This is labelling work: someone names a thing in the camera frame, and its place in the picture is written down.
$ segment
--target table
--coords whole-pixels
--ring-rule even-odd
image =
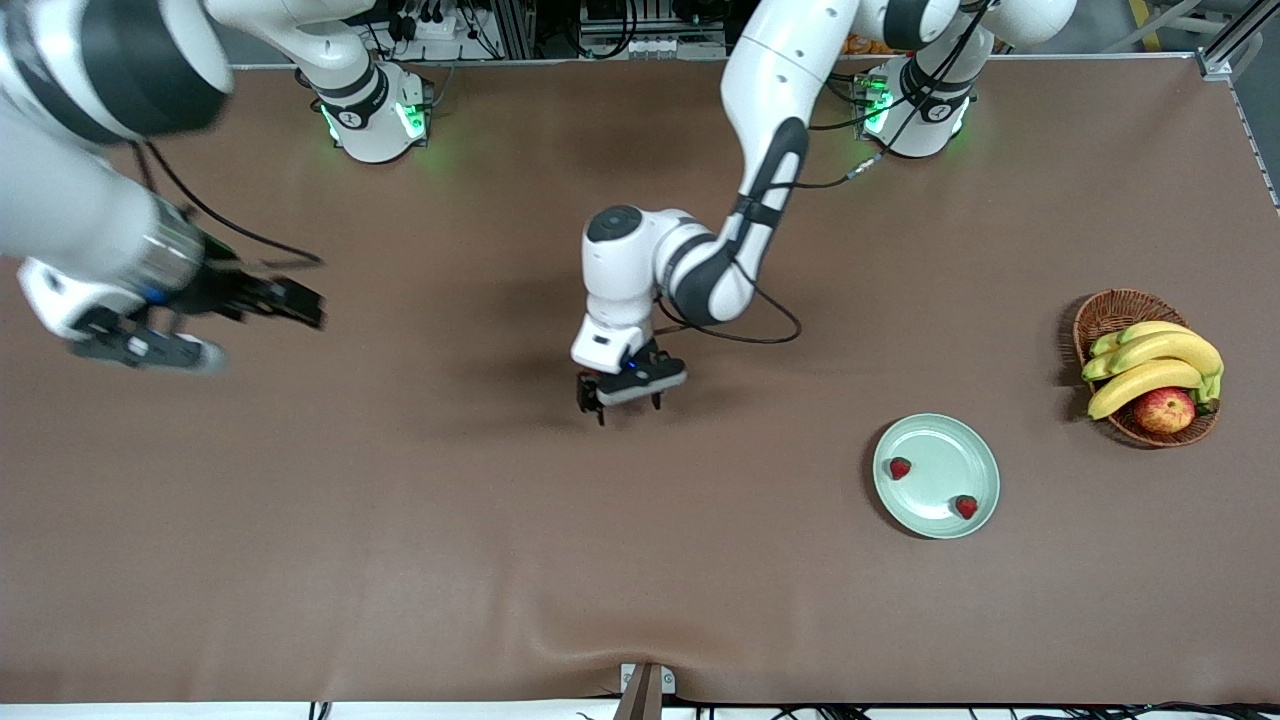
[[[801,341],[675,336],[687,387],[600,429],[568,360],[579,233],[616,202],[718,227],[719,70],[466,68],[387,167],[329,147],[288,72],[239,74],[211,135],[163,147],[328,259],[302,279],[330,322],[197,320],[220,377],[72,357],[5,265],[0,700],[590,696],[652,660],[737,703],[1275,701],[1280,223],[1228,87],[1189,59],[992,63],[943,152],[796,195],[762,282]],[[805,177],[865,152],[815,136]],[[1204,442],[1076,419],[1061,320],[1107,287],[1221,348]],[[735,329],[782,327],[758,302]],[[963,541],[869,491],[918,411],[1000,461]]]

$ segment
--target plate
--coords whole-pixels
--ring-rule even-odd
[[[911,462],[901,480],[888,473],[895,457]],[[924,537],[963,538],[991,519],[1000,500],[996,456],[973,428],[955,418],[932,413],[902,418],[884,430],[873,462],[876,492],[886,510]],[[961,495],[978,501],[978,512],[969,520],[955,511]]]

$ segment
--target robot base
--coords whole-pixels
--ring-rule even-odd
[[[864,76],[858,76],[865,79],[855,81],[854,96],[868,102],[865,111],[882,110],[860,123],[858,131],[861,140],[876,141],[892,155],[927,158],[946,147],[947,142],[960,132],[965,110],[969,109],[969,99],[966,97],[959,109],[952,109],[950,105],[934,105],[931,108],[928,118],[920,117],[922,113],[910,102],[893,105],[899,97],[902,97],[902,68],[909,60],[909,58],[895,58],[883,65],[872,68]],[[904,123],[908,124],[905,129],[902,129]]]
[[[333,146],[369,164],[390,163],[411,147],[426,147],[435,102],[435,87],[421,76],[388,63],[379,63],[379,67],[387,73],[392,90],[365,127],[346,127],[340,118],[330,117],[321,106]]]

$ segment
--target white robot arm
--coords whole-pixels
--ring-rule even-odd
[[[947,63],[979,10],[983,13],[982,24],[938,82],[929,82],[933,86],[929,91],[925,82]],[[892,151],[908,158],[924,158],[942,150],[960,132],[973,86],[991,56],[992,40],[998,37],[1016,46],[1044,42],[1066,26],[1074,12],[1075,0],[1001,0],[991,4],[965,0],[936,42],[910,58],[893,58],[870,70],[869,74],[883,78],[883,100],[892,105],[881,122],[868,127],[867,135],[881,145],[892,142]]]
[[[1006,12],[1000,18],[1005,27],[1034,27],[1039,35],[1051,36],[1070,17],[1066,5],[1074,8],[1074,1],[1004,0]],[[654,341],[650,315],[658,295],[695,327],[726,323],[746,310],[786,210],[791,183],[804,164],[814,102],[850,29],[892,38],[904,50],[923,47],[915,54],[924,56],[916,64],[932,58],[933,65],[924,68],[932,73],[951,55],[969,24],[955,18],[977,12],[983,3],[966,8],[959,0],[760,3],[721,82],[721,99],[745,164],[737,201],[721,232],[712,233],[681,210],[646,211],[630,205],[609,208],[586,225],[582,275],[588,311],[571,351],[573,360],[588,369],[579,375],[577,400],[584,413],[595,413],[603,424],[604,407],[645,396],[653,397],[657,406],[663,391],[685,382],[685,364],[662,352]],[[957,23],[960,32],[955,32]],[[960,55],[984,61],[991,49],[989,32],[970,45],[979,50]],[[905,65],[913,60],[895,61]],[[977,76],[980,69],[980,63],[974,69],[973,60],[965,64],[963,56],[950,64],[951,74],[960,68],[960,73]],[[970,86],[963,88],[965,101]],[[942,87],[910,100],[932,100]],[[904,101],[897,108],[908,105]],[[914,122],[918,114],[902,113],[899,124]]]
[[[375,63],[339,22],[374,0],[205,0],[219,23],[270,44],[293,60],[323,101],[329,132],[361,163],[394,160],[425,140],[422,78]]]
[[[77,355],[221,366],[215,345],[154,331],[152,307],[320,327],[319,295],[237,269],[234,252],[100,155],[204,128],[230,90],[197,0],[36,0],[0,13],[0,254],[27,258],[23,292]]]

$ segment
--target apple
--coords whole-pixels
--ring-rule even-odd
[[[1135,400],[1133,416],[1148,433],[1171,436],[1196,419],[1196,402],[1181,388],[1162,387]]]

